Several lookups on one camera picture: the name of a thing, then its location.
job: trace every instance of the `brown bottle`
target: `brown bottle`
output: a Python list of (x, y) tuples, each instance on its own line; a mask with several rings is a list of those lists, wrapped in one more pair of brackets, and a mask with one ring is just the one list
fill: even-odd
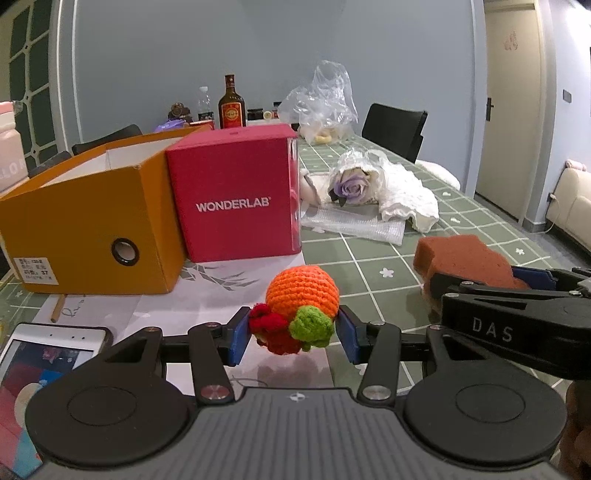
[(236, 93), (234, 75), (226, 75), (226, 94), (219, 102), (220, 128), (245, 127), (244, 98)]

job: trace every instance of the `bottle label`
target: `bottle label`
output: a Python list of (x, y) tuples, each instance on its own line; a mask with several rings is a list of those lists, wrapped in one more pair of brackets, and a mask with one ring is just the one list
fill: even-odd
[(228, 102), (222, 105), (222, 128), (242, 126), (242, 105), (240, 102)]
[(213, 112), (203, 112), (198, 115), (199, 121), (201, 120), (213, 120)]

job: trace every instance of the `checkered tablecloth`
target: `checkered tablecloth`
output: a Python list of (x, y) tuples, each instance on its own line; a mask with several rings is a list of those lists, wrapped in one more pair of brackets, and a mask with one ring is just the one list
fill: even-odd
[[(311, 173), (328, 171), (341, 154), (352, 147), (383, 148), (354, 137), (343, 143), (311, 147), (299, 145), (300, 162)], [(421, 298), (421, 280), (413, 270), (414, 252), (422, 236), (477, 235), (486, 245), (504, 255), (512, 265), (535, 268), (560, 267), (535, 242), (518, 232), (487, 208), (435, 179), (429, 172), (402, 157), (385, 151), (390, 161), (402, 163), (431, 189), (439, 202), (440, 220), (422, 234), (407, 227), (402, 245), (365, 240), (332, 232), (303, 228), (303, 252), (307, 264), (316, 264), (335, 280), (341, 304), (348, 305), (364, 322), (382, 320), (398, 325), (403, 332), (424, 332), (431, 323), (430, 309)], [(333, 337), (326, 349), (336, 386), (357, 391), (363, 367), (348, 363), (339, 340)], [(567, 383), (559, 378), (524, 367), (532, 375), (556, 388), (562, 395)], [(422, 379), (419, 362), (403, 362), (398, 376), (399, 391), (409, 390)]]

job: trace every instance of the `gray wall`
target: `gray wall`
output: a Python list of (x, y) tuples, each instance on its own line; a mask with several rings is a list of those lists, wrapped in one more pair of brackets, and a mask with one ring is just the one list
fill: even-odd
[[(544, 21), (551, 28), (547, 55), (554, 69), (549, 74), (555, 78), (548, 88), (556, 89), (556, 96), (552, 92), (548, 97), (556, 104), (550, 158), (540, 159), (526, 215), (533, 223), (545, 222), (548, 194), (556, 188), (566, 160), (591, 169), (591, 12), (570, 0), (547, 1), (550, 11)], [(563, 89), (572, 94), (572, 103), (563, 100)]]
[(420, 158), (465, 183), (472, 22), (470, 0), (77, 0), (79, 134), (150, 131), (173, 102), (195, 107), (200, 85), (217, 103), (225, 73), (247, 108), (270, 108), (330, 59), (349, 71), (359, 132), (372, 102), (425, 109)]

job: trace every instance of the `smartphone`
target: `smartphone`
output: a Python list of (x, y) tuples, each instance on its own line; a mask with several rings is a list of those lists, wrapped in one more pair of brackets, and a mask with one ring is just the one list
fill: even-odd
[(0, 354), (0, 480), (27, 478), (41, 465), (25, 425), (25, 409), (35, 392), (112, 342), (104, 327), (15, 327)]

